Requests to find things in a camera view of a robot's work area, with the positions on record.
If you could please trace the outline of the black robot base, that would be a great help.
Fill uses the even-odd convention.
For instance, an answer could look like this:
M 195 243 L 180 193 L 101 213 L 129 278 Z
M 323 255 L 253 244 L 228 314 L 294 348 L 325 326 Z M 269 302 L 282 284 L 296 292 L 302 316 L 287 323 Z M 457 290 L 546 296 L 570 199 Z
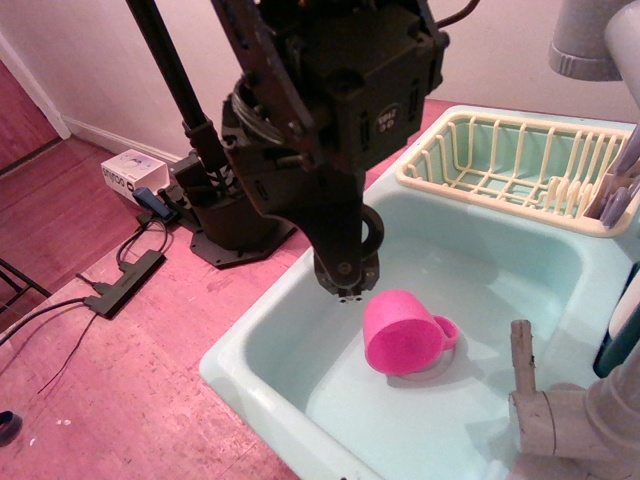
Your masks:
M 161 197 L 192 232 L 191 252 L 217 269 L 264 260 L 295 232 L 286 221 L 259 215 L 228 165 L 208 172 L 190 152 L 169 172 L 172 183 Z

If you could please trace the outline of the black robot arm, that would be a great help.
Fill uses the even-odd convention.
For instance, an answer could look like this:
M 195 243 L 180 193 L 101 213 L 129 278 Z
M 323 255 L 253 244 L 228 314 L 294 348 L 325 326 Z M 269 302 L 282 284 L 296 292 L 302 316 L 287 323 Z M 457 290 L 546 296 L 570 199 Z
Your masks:
M 182 115 L 175 177 L 205 235 L 248 255 L 278 228 L 310 241 L 319 284 L 357 297 L 379 278 L 365 176 L 420 127 L 449 37 L 424 1 L 217 1 L 241 77 L 214 124 L 153 1 L 129 10 Z

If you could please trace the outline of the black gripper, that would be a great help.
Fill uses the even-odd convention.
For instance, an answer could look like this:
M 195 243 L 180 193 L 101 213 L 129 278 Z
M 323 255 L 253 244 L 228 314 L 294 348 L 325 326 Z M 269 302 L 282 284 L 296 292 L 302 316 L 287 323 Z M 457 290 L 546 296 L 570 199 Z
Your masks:
M 342 304 L 360 302 L 362 290 L 372 290 L 379 279 L 384 241 L 380 215 L 363 205 L 363 177 L 327 165 L 306 170 L 292 159 L 293 151 L 268 143 L 227 139 L 222 145 L 256 210 L 292 223 L 307 237 L 319 285 Z

